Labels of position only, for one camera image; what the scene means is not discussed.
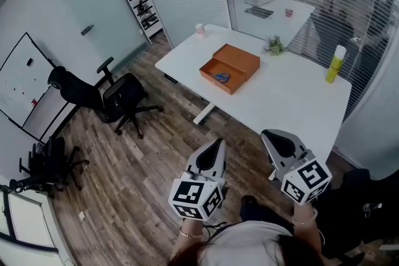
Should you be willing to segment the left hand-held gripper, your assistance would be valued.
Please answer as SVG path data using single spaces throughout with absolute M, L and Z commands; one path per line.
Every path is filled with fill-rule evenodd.
M 173 181 L 168 203 L 185 219 L 207 221 L 224 200 L 226 142 L 207 142 L 188 159 L 185 170 Z

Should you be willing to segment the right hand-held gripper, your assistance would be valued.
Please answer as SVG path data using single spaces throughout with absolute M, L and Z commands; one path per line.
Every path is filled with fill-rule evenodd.
M 302 206 L 325 191 L 332 179 L 327 165 L 296 135 L 262 130 L 261 140 L 276 170 L 274 178 L 281 182 L 281 191 L 287 197 Z

